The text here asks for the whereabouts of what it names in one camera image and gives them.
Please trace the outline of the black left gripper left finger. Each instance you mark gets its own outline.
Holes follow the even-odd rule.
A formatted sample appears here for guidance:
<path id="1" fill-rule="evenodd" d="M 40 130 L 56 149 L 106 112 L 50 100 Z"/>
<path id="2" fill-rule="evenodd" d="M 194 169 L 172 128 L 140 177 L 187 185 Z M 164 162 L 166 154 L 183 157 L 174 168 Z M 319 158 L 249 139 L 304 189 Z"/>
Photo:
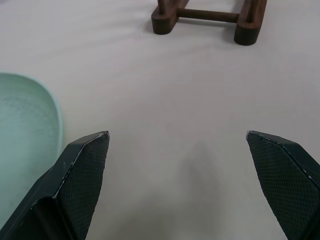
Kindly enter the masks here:
<path id="1" fill-rule="evenodd" d="M 84 240 L 100 196 L 110 134 L 69 143 L 0 230 L 2 240 Z"/>

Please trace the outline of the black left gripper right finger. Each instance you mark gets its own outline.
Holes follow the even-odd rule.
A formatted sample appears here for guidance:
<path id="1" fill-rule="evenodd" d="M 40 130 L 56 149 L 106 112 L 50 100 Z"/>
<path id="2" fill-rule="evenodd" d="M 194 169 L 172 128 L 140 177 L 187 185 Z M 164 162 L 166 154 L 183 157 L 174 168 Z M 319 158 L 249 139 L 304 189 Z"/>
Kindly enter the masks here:
<path id="1" fill-rule="evenodd" d="M 258 131 L 246 141 L 262 192 L 289 240 L 320 238 L 320 165 L 298 143 Z"/>

